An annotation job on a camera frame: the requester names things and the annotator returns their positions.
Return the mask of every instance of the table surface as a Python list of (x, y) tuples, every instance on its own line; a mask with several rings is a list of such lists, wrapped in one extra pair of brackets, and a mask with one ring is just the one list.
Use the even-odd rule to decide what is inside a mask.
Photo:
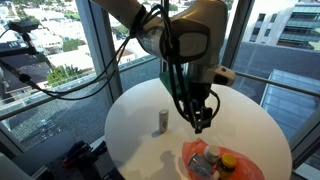
[[(273, 118), (258, 104), (232, 88), (212, 85), (221, 107), (211, 127), (195, 134), (173, 104), (159, 79), (125, 92), (112, 106), (105, 135), (110, 156), (126, 179), (188, 179), (182, 145), (202, 138), (208, 144), (237, 151), (255, 162), (265, 179), (290, 179), (288, 142)], [(206, 105), (215, 109), (210, 96)], [(160, 134), (159, 111), (169, 109), (168, 130)]]

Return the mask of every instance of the electrical wire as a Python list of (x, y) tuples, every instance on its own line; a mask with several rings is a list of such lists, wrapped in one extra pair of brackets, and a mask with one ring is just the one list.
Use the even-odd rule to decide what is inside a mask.
[[(156, 12), (154, 15), (152, 15), (152, 13), (156, 10), (159, 9), (159, 12)], [(171, 50), (174, 48), (174, 42), (173, 42), (173, 34), (172, 34), (172, 28), (171, 28), (171, 21), (168, 17), (168, 14), (166, 13), (166, 11), (164, 10), (164, 8), (161, 5), (156, 5), (152, 8), (152, 10), (150, 11), (150, 14), (148, 14), (145, 18), (145, 20), (143, 21), (143, 24), (148, 23), (149, 21), (151, 21), (154, 17), (156, 17), (157, 15), (159, 15), (159, 13), (162, 15), (163, 18), (163, 22), (164, 22), (164, 27), (165, 27), (165, 41), (167, 41), (167, 48), (171, 48)], [(178, 82), (179, 82), (179, 86), (180, 86), (180, 90), (181, 90), (181, 94), (182, 94), (182, 99), (183, 99), (183, 105), (185, 107), (186, 114), (184, 114), (184, 112), (182, 111), (182, 108), (179, 104), (179, 100), (177, 97), (177, 90), (176, 90), (176, 83), (175, 83), (175, 79), (174, 79), (174, 71), (173, 71), (173, 62), (172, 62), (172, 57), (166, 55), (166, 59), (168, 61), (168, 66), (169, 66), (169, 78), (170, 78), (170, 85), (171, 85), (171, 90), (172, 90), (172, 97), (174, 100), (174, 104), (176, 106), (176, 109), (178, 110), (179, 114), (186, 119), (187, 121), (189, 121), (192, 125), (192, 127), (197, 128), (198, 130), (202, 130), (201, 124), (203, 122), (206, 121), (211, 121), (218, 113), (219, 109), (220, 109), (220, 98), (219, 96), (214, 93), (212, 90), (210, 90), (210, 93), (216, 97), (217, 99), (217, 107), (216, 110), (214, 111), (214, 113), (212, 114), (212, 116), (209, 119), (201, 119), (201, 121), (198, 121), (195, 117), (194, 111), (193, 111), (193, 107), (192, 104), (190, 103), (189, 99), (188, 99), (188, 95), (186, 92), (186, 87), (185, 87), (185, 83), (183, 80), (183, 73), (182, 73), (182, 68), (180, 66), (180, 61), (179, 61), (179, 57), (176, 57), (176, 61), (178, 62), (175, 67), (176, 67), (176, 73), (178, 76)]]
[(114, 61), (114, 59), (117, 57), (117, 55), (119, 54), (120, 50), (127, 45), (127, 43), (129, 42), (129, 40), (130, 40), (129, 38), (126, 38), (126, 40), (121, 44), (121, 46), (118, 48), (118, 50), (116, 51), (116, 53), (113, 55), (113, 57), (111, 58), (110, 62), (109, 62), (108, 65), (105, 67), (105, 69), (104, 69), (94, 80), (92, 80), (92, 81), (91, 81), (90, 83), (88, 83), (87, 85), (85, 85), (85, 86), (83, 86), (83, 87), (81, 87), (81, 88), (76, 88), (76, 89), (73, 89), (73, 90), (68, 90), (68, 91), (63, 91), (63, 92), (61, 92), (61, 91), (49, 91), (49, 90), (44, 90), (44, 89), (42, 89), (42, 91), (43, 91), (43, 92), (47, 92), (47, 93), (52, 93), (52, 94), (69, 94), (69, 93), (73, 93), (73, 92), (79, 91), (79, 90), (81, 90), (81, 89), (83, 89), (83, 88), (85, 88), (85, 87), (88, 87), (88, 86), (96, 83), (97, 80), (98, 80), (100, 77), (102, 77), (102, 76), (107, 72), (107, 69), (110, 67), (110, 65), (112, 64), (112, 62)]
[(0, 35), (0, 39), (2, 38), (2, 36), (4, 36), (4, 34), (6, 34), (9, 31), (9, 29), (5, 30), (1, 35)]
[[(127, 39), (124, 41), (124, 46), (122, 47), (122, 49), (121, 48), (119, 48), (118, 49), (118, 51), (117, 52), (119, 52), (119, 50), (121, 49), (121, 52), (120, 52), (120, 55), (119, 55), (119, 59), (118, 59), (118, 61), (117, 61), (117, 64), (120, 62), (120, 59), (121, 59), (121, 57), (122, 57), (122, 54), (123, 54), (123, 52), (124, 52), (124, 50), (125, 50), (125, 46), (127, 45), (127, 43), (129, 42), (129, 40), (130, 40), (130, 37), (127, 37)], [(86, 98), (89, 98), (89, 97), (92, 97), (92, 96), (94, 96), (94, 95), (96, 95), (97, 93), (99, 93), (109, 82), (110, 82), (110, 80), (111, 80), (111, 78), (113, 77), (113, 75), (115, 74), (115, 70), (113, 70), (113, 72), (112, 72), (112, 74), (110, 75), (110, 77), (108, 78), (108, 80), (106, 81), (106, 83), (105, 84), (103, 84), (97, 91), (95, 91), (94, 93), (92, 93), (92, 94), (90, 94), (90, 95), (87, 95), (87, 96), (84, 96), (84, 97), (80, 97), (80, 98), (64, 98), (64, 97), (60, 97), (60, 96), (58, 96), (58, 95), (53, 95), (52, 93), (50, 93), (50, 91), (46, 91), (46, 90), (43, 90), (43, 89), (41, 89), (38, 85), (36, 85), (34, 82), (32, 82), (32, 81), (30, 81), (28, 84), (31, 86), (31, 87), (33, 87), (33, 88), (35, 88), (35, 89), (37, 89), (37, 90), (39, 90), (39, 91), (41, 91), (41, 92), (43, 92), (43, 93), (45, 93), (45, 94), (47, 94), (48, 96), (50, 96), (50, 97), (53, 97), (53, 98), (56, 98), (56, 99), (60, 99), (60, 100), (67, 100), (67, 101), (77, 101), (77, 100), (82, 100), (82, 99), (86, 99)]]

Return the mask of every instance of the building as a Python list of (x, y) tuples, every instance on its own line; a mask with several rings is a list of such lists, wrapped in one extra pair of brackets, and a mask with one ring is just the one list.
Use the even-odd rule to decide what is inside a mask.
[(63, 41), (71, 39), (80, 39), (86, 41), (82, 23), (73, 20), (57, 21), (43, 21), (43, 27), (47, 28), (52, 34), (60, 36)]
[(83, 49), (48, 55), (47, 58), (55, 67), (73, 66), (79, 70), (91, 70), (94, 68), (92, 58)]
[(55, 11), (45, 11), (40, 8), (25, 8), (23, 11), (29, 15), (34, 16), (35, 18), (42, 20), (63, 20), (65, 19), (64, 14)]
[(45, 55), (62, 52), (63, 41), (45, 28), (31, 31), (32, 42), (37, 51)]
[(320, 3), (312, 0), (258, 0), (243, 41), (317, 50), (320, 48), (319, 20)]
[(320, 3), (298, 3), (277, 45), (320, 50)]
[(242, 41), (277, 45), (297, 2), (298, 0), (255, 1)]

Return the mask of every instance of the jar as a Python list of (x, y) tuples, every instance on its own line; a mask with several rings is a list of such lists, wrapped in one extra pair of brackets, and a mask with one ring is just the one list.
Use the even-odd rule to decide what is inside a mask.
[(203, 150), (203, 157), (214, 166), (219, 161), (220, 148), (215, 145), (205, 147)]
[(237, 160), (236, 158), (229, 153), (225, 153), (220, 158), (218, 164), (217, 164), (217, 171), (220, 174), (221, 180), (227, 180), (232, 175), (232, 172), (236, 168)]

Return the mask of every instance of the small cylindrical object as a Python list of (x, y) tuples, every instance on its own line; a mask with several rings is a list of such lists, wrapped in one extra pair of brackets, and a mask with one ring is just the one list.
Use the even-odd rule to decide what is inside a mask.
[(162, 109), (159, 112), (159, 131), (160, 133), (164, 133), (168, 129), (168, 118), (169, 118), (169, 110)]
[(237, 160), (232, 154), (223, 154), (217, 164), (217, 171), (219, 171), (220, 179), (229, 179), (236, 168), (236, 164)]
[(220, 148), (210, 145), (204, 148), (203, 157), (211, 164), (215, 165), (220, 159)]

